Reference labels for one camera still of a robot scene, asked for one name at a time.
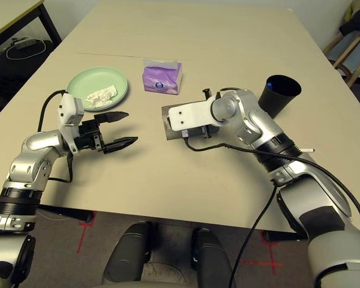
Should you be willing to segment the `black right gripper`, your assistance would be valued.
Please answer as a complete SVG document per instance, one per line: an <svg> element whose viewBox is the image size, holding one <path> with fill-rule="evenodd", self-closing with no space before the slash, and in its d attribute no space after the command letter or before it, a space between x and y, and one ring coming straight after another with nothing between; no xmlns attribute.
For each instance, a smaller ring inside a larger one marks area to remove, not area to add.
<svg viewBox="0 0 360 288"><path fill-rule="evenodd" d="M205 125L202 127L196 127L189 129L189 136L196 137L196 136L203 136L205 139L211 138L213 134L219 131L218 127L213 125Z"/></svg>

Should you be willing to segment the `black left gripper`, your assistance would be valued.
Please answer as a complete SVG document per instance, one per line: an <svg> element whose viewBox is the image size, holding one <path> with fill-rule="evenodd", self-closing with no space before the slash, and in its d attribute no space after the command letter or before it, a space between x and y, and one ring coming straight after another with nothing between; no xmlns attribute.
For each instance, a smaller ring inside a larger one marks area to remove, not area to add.
<svg viewBox="0 0 360 288"><path fill-rule="evenodd" d="M138 137L122 137L115 139L112 143L104 145L103 138L100 132L100 123L111 123L120 121L128 117L127 112L104 112L94 115L94 119L83 121L79 126L79 136L74 139L75 145L79 151L84 149L91 149L102 151L104 154L120 151L132 145L138 140Z"/></svg>

